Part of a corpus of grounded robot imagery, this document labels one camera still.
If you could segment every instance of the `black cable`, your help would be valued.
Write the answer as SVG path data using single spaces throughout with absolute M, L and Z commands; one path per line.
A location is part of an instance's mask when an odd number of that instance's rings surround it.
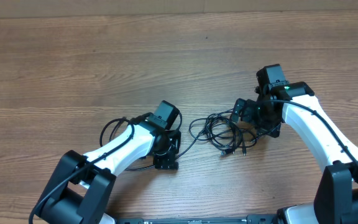
M 146 169 L 153 168 L 153 167 L 154 167 L 154 165 L 149 165 L 146 167 L 140 167 L 140 168 L 135 168 L 135 169 L 126 168 L 125 170 L 126 171 L 140 171 L 140 170 L 146 170 Z
M 119 127 L 121 127 L 121 125 L 123 124 L 123 121 L 119 121 L 115 127 L 112 129 L 110 137 L 109 137 L 109 142 L 111 142 L 112 140 L 112 136 L 116 133 L 116 131 L 118 130 Z
M 251 140 L 250 142 L 253 142 L 253 141 L 255 141 L 255 140 L 258 140 L 258 139 L 260 139 L 261 137 L 263 137 L 263 136 L 265 136 L 265 135 L 268 135 L 268 134 L 274 132 L 274 130 L 276 130 L 280 125 L 281 125 L 281 122 L 280 122 L 278 125 L 276 125 L 276 127 L 272 128 L 272 129 L 270 129 L 270 130 L 268 130 L 268 131 L 266 131 L 266 132 L 264 132 L 264 133 L 262 133 L 262 134 L 258 134 L 258 135 L 255 137 L 255 139 Z
M 179 112 L 179 118 L 180 118 L 179 125 L 178 125 L 178 127 L 176 128 L 176 130 L 170 134 L 171 136 L 174 136 L 174 135 L 179 131 L 179 129 L 180 129 L 180 126 L 181 126 L 181 123 L 182 123 L 182 120 L 183 120 L 183 117 L 181 116 L 181 112 Z
M 345 146 L 342 142 L 342 140 L 338 137 L 338 135 L 335 133 L 335 131 L 333 130 L 333 128 L 328 124 L 328 122 L 319 114 L 317 113 L 317 111 L 310 109 L 307 106 L 301 105 L 299 103 L 295 103 L 292 101 L 287 101 L 287 100 L 266 100 L 266 101 L 260 101 L 258 103 L 264 104 L 264 103 L 288 103 L 297 107 L 300 107 L 304 110 L 309 111 L 310 113 L 312 113 L 313 115 L 315 115 L 316 117 L 318 117 L 321 122 L 323 122 L 323 124 L 327 127 L 328 131 L 333 135 L 334 139 L 338 142 L 338 144 L 340 145 L 340 147 L 342 148 L 342 150 L 346 153 L 346 155 L 351 159 L 351 161 L 356 165 L 356 167 L 358 168 L 358 161 L 357 159 L 355 159 L 355 157 L 351 154 L 351 152 L 349 151 L 349 149 L 347 148 L 347 146 Z
M 77 171 L 75 171 L 74 173 L 72 173 L 70 176 L 68 176 L 65 180 L 61 181 L 60 184 L 58 184 L 54 189 L 52 189 L 42 200 L 40 200 L 32 209 L 30 216 L 29 216 L 29 224 L 32 224 L 33 219 L 34 219 L 34 215 L 35 215 L 35 211 L 37 211 L 41 206 L 43 206 L 45 204 L 45 202 L 50 198 L 50 196 L 57 190 L 59 189 L 61 186 L 67 184 L 71 179 L 77 177 L 79 174 L 81 174 L 82 172 L 86 171 L 89 167 L 91 167 L 93 164 L 105 159 L 106 157 L 108 157 L 109 155 L 111 155 L 112 153 L 114 153 L 115 151 L 117 151 L 118 149 L 120 149 L 122 146 L 125 146 L 133 137 L 134 137 L 134 133 L 135 133 L 135 127 L 134 125 L 127 119 L 124 118 L 119 118 L 119 119 L 114 119 L 112 121 L 110 121 L 107 125 L 105 125 L 105 127 L 103 128 L 103 132 L 106 130 L 106 128 L 117 121 L 123 121 L 123 122 L 127 122 L 131 128 L 132 128 L 132 132 L 131 134 L 128 136 L 128 138 L 122 142 L 121 144 L 119 144 L 117 147 L 115 147 L 114 149 L 111 149 L 108 152 L 105 152 L 101 157 L 92 160 L 91 162 L 85 164 L 85 166 L 79 168 Z
M 249 147 L 255 146 L 257 142 L 257 136 L 250 131 L 250 129 L 241 129 L 237 126 L 237 124 L 233 121 L 231 121 L 229 118 L 225 117 L 225 114 L 232 113 L 232 110 L 226 110 L 220 113 L 213 113 L 209 115 L 207 118 L 198 118 L 193 120 L 189 125 L 189 133 L 191 137 L 193 137 L 195 140 L 190 144 L 190 147 L 196 142 L 196 141 L 209 141 L 216 149 L 219 149 L 221 151 L 222 155 L 229 154 L 234 152 L 238 147 L 242 144 L 242 152 L 245 155 L 246 150 Z M 203 129 L 195 136 L 191 129 L 193 128 L 193 125 L 197 121 L 205 120 Z M 227 126 L 229 129 L 225 131 L 221 131 L 220 133 L 214 133 L 213 128 L 216 128 L 218 126 Z M 249 133 L 253 138 L 251 141 L 254 141 L 254 143 L 250 146 L 246 146 L 244 139 L 244 134 Z M 229 139 L 230 141 L 227 143 L 223 143 L 220 140 L 222 139 Z M 181 154 L 177 156 L 179 158 L 180 156 L 184 155 L 189 149 L 186 149 Z

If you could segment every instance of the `wooden surface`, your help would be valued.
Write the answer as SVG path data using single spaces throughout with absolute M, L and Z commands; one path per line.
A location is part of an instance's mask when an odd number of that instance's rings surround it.
M 358 9 L 358 0 L 0 0 L 0 18 Z
M 25 223 L 59 158 L 97 149 L 110 119 L 167 100 L 183 113 L 184 150 L 191 120 L 256 99 L 255 73 L 273 63 L 358 145 L 358 11 L 0 20 L 0 223 Z M 246 157 L 198 142 L 179 163 L 121 174 L 108 213 L 274 213 L 312 201 L 321 178 L 287 125 Z

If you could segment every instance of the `wooden table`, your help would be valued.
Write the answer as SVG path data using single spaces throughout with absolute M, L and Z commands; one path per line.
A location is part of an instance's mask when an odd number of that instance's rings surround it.
M 0 20 L 0 223 L 25 223 L 59 158 L 97 149 L 109 120 L 167 100 L 183 113 L 184 150 L 191 120 L 256 99 L 255 73 L 273 63 L 307 82 L 358 145 L 358 11 Z M 275 213 L 312 201 L 321 178 L 287 125 L 246 157 L 198 142 L 179 163 L 177 172 L 122 173 L 108 213 Z

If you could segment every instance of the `tangled cable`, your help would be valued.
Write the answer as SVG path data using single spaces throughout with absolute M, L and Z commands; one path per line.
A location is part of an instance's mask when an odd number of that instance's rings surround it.
M 255 146 L 260 136 L 256 136 L 250 129 L 239 128 L 236 123 L 225 117 L 225 114 L 231 114 L 232 110 L 223 111 L 220 113 L 213 113 L 206 118 L 198 118 L 193 120 L 189 125 L 189 133 L 195 141 L 209 141 L 216 149 L 221 151 L 222 155 L 233 153 L 238 147 L 241 146 L 243 155 L 247 154 L 247 148 Z M 191 129 L 197 121 L 205 120 L 203 129 L 195 136 Z M 228 129 L 219 133 L 214 133 L 213 129 L 218 126 L 227 126 Z M 250 142 L 253 142 L 250 146 L 246 146 L 246 140 L 244 134 L 249 133 L 252 136 Z

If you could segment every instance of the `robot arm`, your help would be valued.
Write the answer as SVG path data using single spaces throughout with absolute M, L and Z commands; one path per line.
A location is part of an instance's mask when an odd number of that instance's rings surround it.
M 279 137 L 281 123 L 287 123 L 300 135 L 323 171 L 314 202 L 279 209 L 274 224 L 358 223 L 358 189 L 352 189 L 353 180 L 358 183 L 358 147 L 326 115 L 311 88 L 304 82 L 289 83 L 280 65 L 259 70 L 257 79 L 257 101 L 239 98 L 231 119 L 240 118 L 253 124 L 258 135 L 273 138 Z M 346 147 L 354 161 L 344 152 Z
M 133 118 L 133 129 L 132 125 L 128 126 L 120 136 L 100 149 L 84 155 L 67 152 L 60 159 L 32 213 L 51 224 L 114 224 L 114 219 L 104 211 L 116 177 L 132 162 L 151 155 L 156 169 L 178 169 L 175 154 L 179 150 L 180 132 L 178 129 L 168 131 L 178 115 L 180 112 L 175 106 L 162 101 L 154 114 Z M 78 169 L 85 172 L 73 175 Z M 71 183 L 88 189 L 84 197 L 70 190 L 67 184 L 63 185 L 71 175 L 75 176 L 70 179 Z
M 317 111 L 333 128 L 341 141 L 346 144 L 350 153 L 358 160 L 358 147 L 351 143 L 326 115 L 318 103 L 317 97 L 310 95 L 295 96 L 292 98 L 292 102 Z M 285 103 L 283 105 L 282 119 L 299 134 L 314 155 L 314 158 L 316 158 L 321 171 L 324 171 L 326 166 L 333 165 L 334 161 L 352 162 L 346 153 L 342 151 L 342 148 L 327 127 L 315 115 L 302 108 Z
M 267 133 L 273 138 L 279 137 L 281 123 L 287 123 L 305 142 L 321 171 L 324 171 L 326 166 L 333 165 L 334 161 L 352 162 L 317 116 L 289 103 L 269 103 L 269 100 L 292 101 L 321 115 L 358 160 L 358 147 L 351 143 L 331 121 L 306 83 L 288 82 L 280 65 L 263 68 L 257 72 L 257 78 L 259 86 L 255 91 L 259 94 L 258 100 L 255 102 L 239 98 L 231 115 L 232 120 L 238 121 L 241 118 L 242 121 L 253 124 L 258 133 Z

